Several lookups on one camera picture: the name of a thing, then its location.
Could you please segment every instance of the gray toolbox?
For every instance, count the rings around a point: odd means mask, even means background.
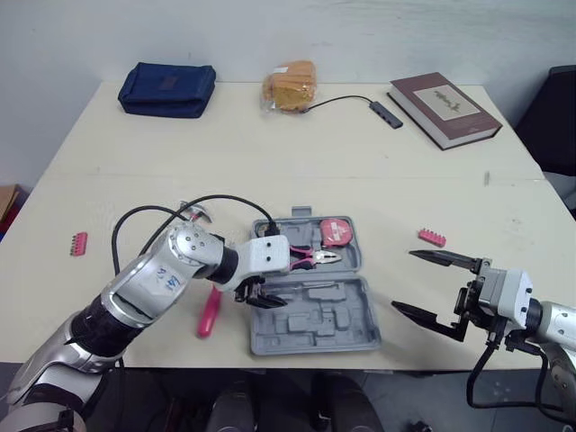
[[[288,304],[274,309],[252,308],[252,352],[273,356],[377,349],[382,337],[368,283],[356,274],[362,255],[352,220],[346,216],[312,217],[310,207],[295,207],[292,215],[276,220],[292,246],[320,249],[320,222],[324,219],[346,221],[353,237],[343,247],[326,249],[340,254],[341,261],[266,278],[262,285],[265,293]],[[261,235],[266,226],[266,220],[255,221],[252,236]]]

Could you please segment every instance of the book cover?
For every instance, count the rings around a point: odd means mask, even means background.
[[[391,81],[419,111],[446,135],[458,139],[502,126],[444,76],[435,72]]]

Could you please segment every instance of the blue zipper pouch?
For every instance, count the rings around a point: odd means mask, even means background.
[[[118,94],[126,113],[196,119],[214,90],[212,66],[169,66],[139,63]]]

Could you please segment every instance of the black cable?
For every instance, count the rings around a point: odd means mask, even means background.
[[[126,368],[124,367],[124,359],[118,359],[118,366],[120,371],[118,381],[118,411],[116,412],[116,421],[114,422],[114,432],[122,430],[122,418],[124,417],[124,408],[126,405]]]
[[[300,111],[300,113],[304,114],[304,113],[307,113],[309,110],[313,110],[314,108],[318,108],[319,106],[329,104],[330,102],[339,101],[340,99],[348,99],[348,98],[364,99],[369,104],[372,103],[372,99],[370,99],[366,96],[361,96],[360,94],[347,94],[346,96],[339,96],[339,97],[335,97],[333,99],[328,99],[327,101],[324,101],[324,102],[316,103],[313,106],[309,106],[308,108],[304,108],[303,110]]]
[[[176,211],[174,211],[172,209],[168,209],[167,207],[162,207],[160,205],[141,205],[140,207],[135,207],[132,210],[125,212],[122,215],[122,217],[118,219],[118,221],[116,222],[116,225],[114,225],[114,230],[112,231],[112,264],[114,265],[114,274],[115,275],[117,275],[120,272],[120,262],[118,259],[118,233],[120,231],[120,228],[122,227],[122,224],[131,215],[138,213],[138,212],[144,212],[146,210],[157,210],[160,212],[166,212],[166,213],[172,214],[172,217],[174,219],[180,218],[183,221],[186,220],[186,218],[184,216],[180,215]]]
[[[488,344],[488,346],[486,346],[486,349],[482,353],[480,359],[478,360],[478,363],[476,363],[476,366],[472,369],[470,375],[468,376],[468,381],[466,382],[466,401],[468,402],[468,405],[470,405],[473,408],[478,408],[481,410],[489,408],[537,408],[537,396],[535,402],[528,402],[528,401],[507,401],[507,402],[493,402],[493,403],[474,402],[474,385],[476,384],[476,379],[478,378],[478,375],[480,375],[480,372],[482,371],[486,363],[488,363],[488,360],[490,359],[495,350],[496,347],[494,344]],[[548,361],[546,360],[546,362],[545,363],[543,362],[540,368],[540,374],[538,375],[538,381],[536,383],[536,394],[538,393],[538,390],[540,392],[542,391],[542,385],[544,384],[547,369],[548,369]],[[560,407],[556,407],[555,405],[550,405],[547,403],[542,404],[542,406],[549,410],[556,410],[556,411],[563,410]]]
[[[558,407],[550,408],[549,405],[542,403],[542,389],[544,387],[544,381],[546,379],[546,371],[548,370],[548,358],[546,357],[546,354],[542,352],[542,350],[540,350],[539,355],[542,358],[542,368],[540,369],[540,374],[538,375],[538,382],[536,384],[536,396],[535,396],[536,406],[538,407],[540,412],[545,416],[547,416],[549,419],[559,421],[561,423],[566,423],[572,426],[573,428],[576,428],[576,421],[574,421],[573,419],[569,419],[563,416],[556,416],[552,412],[547,411],[547,410],[556,410]]]
[[[264,210],[262,207],[260,207],[258,204],[254,204],[253,202],[245,199],[245,198],[240,198],[239,196],[234,196],[234,195],[226,195],[226,194],[222,194],[222,193],[218,193],[218,194],[214,194],[214,195],[206,195],[206,196],[202,196],[200,198],[196,198],[195,200],[191,200],[190,202],[187,202],[180,210],[178,210],[176,213],[178,215],[181,215],[184,211],[186,211],[188,208],[192,207],[193,205],[197,204],[197,203],[201,203],[202,201],[208,201],[208,200],[216,200],[216,199],[222,199],[222,200],[233,200],[233,201],[238,201],[240,203],[244,203],[246,205],[249,205],[250,207],[255,208],[256,210],[258,210],[259,212],[261,212],[267,219],[268,219],[268,224],[269,224],[269,229],[273,229],[273,230],[277,230],[276,227],[276,222],[274,222],[274,220],[272,219],[272,216],[270,216],[270,214],[268,214],[268,212],[266,210]],[[158,238],[158,236],[162,233],[162,231],[164,231],[166,229],[166,227],[178,216],[175,216],[174,214],[172,216],[170,216],[168,219],[166,219],[166,221],[160,225],[158,227],[158,229],[156,231],[154,231],[154,234],[152,234],[152,236],[148,239],[148,241],[146,242],[146,244],[144,245],[144,247],[142,248],[142,250],[140,251],[140,255],[143,255],[146,253],[146,251],[149,249],[149,247],[152,245],[152,243],[154,243],[154,240],[156,240]]]

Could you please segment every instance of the table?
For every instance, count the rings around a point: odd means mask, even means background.
[[[248,307],[230,297],[212,336],[200,340],[195,326],[210,285],[197,281],[130,345],[127,366],[471,369],[484,349],[481,330],[471,328],[464,343],[455,342],[390,306],[391,300],[421,305],[448,322],[459,287],[472,278],[407,254],[427,246],[416,238],[422,227],[446,235],[449,250],[491,257],[499,268],[525,268],[537,298],[576,304],[576,224],[508,125],[495,139],[442,152],[385,99],[385,85],[321,85],[319,97],[378,98],[405,122],[400,130],[354,100],[303,116],[262,114],[256,84],[219,83],[197,121],[132,116],[115,100],[120,84],[101,85],[0,244],[0,325],[10,329],[0,361],[25,361],[103,289],[113,276],[110,234],[124,212],[210,193],[245,196],[275,217],[307,204],[314,215],[350,216],[382,348],[251,355]],[[463,90],[503,122],[481,87]],[[206,207],[214,217],[210,230],[231,241],[245,240],[259,218],[234,202]],[[123,264],[161,220],[142,214],[125,225]],[[69,242],[80,230],[89,233],[87,253],[72,258]],[[488,367],[538,362],[501,350]]]

